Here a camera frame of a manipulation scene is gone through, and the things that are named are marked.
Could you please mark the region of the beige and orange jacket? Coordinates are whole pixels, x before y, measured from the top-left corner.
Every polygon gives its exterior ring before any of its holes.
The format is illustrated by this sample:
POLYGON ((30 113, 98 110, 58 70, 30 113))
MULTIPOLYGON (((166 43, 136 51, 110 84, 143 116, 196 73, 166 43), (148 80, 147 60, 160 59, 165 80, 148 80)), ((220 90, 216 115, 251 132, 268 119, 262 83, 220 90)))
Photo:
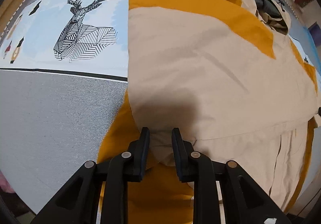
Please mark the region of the beige and orange jacket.
POLYGON ((150 130, 146 174, 128 186, 129 223, 191 223, 190 184, 171 132, 212 160, 234 160, 284 212, 311 159, 320 107, 316 69, 274 0, 129 0, 128 88, 98 156, 150 130))

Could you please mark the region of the deer print bed runner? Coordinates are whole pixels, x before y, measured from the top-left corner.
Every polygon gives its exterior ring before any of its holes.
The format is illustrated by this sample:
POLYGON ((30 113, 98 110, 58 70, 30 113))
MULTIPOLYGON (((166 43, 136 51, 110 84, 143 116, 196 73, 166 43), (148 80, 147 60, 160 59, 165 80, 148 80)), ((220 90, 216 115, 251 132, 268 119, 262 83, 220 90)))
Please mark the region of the deer print bed runner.
POLYGON ((303 80, 319 73, 253 0, 38 0, 1 49, 1 70, 153 84, 303 80))

